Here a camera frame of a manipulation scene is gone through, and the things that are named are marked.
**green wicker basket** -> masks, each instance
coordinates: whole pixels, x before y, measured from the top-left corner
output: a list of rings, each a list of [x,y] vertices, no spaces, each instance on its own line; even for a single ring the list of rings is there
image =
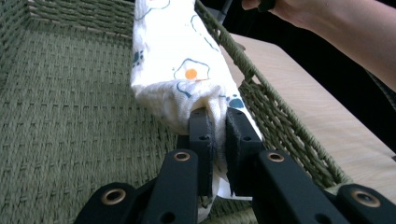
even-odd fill
[[[134,5],[0,4],[0,223],[72,223],[99,187],[155,177],[177,136],[129,90]],[[324,189],[349,182],[225,29],[196,10],[245,74],[240,90],[265,145],[288,151]],[[255,217],[248,203],[216,199],[207,222]]]

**white cloth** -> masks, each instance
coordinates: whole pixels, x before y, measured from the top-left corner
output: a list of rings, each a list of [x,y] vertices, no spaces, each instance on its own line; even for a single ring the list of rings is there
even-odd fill
[[[226,179],[227,107],[244,112],[261,135],[194,4],[195,0],[135,1],[131,88],[139,104],[178,134],[188,134],[192,110],[206,107],[217,143],[214,171]]]

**wooden table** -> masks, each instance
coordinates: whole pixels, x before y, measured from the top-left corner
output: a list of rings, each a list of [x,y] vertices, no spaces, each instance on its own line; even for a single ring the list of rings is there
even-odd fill
[[[354,182],[396,203],[395,153],[281,48],[240,35],[233,38]],[[242,73],[225,50],[223,54],[239,85]]]

